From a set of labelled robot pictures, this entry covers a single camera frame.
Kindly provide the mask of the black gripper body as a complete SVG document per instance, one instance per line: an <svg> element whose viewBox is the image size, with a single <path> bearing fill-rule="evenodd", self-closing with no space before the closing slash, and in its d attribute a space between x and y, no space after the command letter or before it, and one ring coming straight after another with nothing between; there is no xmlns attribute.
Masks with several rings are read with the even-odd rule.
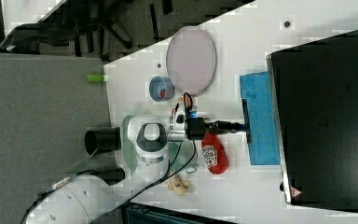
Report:
<svg viewBox="0 0 358 224"><path fill-rule="evenodd" d="M207 121L204 118L190 118L186 121L186 138L189 140L203 140L206 133L212 135L237 133L239 123L228 121Z"/></svg>

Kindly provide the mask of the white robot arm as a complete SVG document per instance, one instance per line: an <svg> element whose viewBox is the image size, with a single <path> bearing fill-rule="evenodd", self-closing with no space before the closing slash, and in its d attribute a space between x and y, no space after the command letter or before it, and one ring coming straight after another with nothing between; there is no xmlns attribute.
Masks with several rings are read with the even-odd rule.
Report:
<svg viewBox="0 0 358 224"><path fill-rule="evenodd" d="M168 116L128 116L120 128L120 141L130 175L111 185L97 175L69 175L42 193L21 224L90 224L137 197L145 189L170 177L170 144L201 140L207 133L245 132L246 124L209 121L191 114L178 103Z"/></svg>

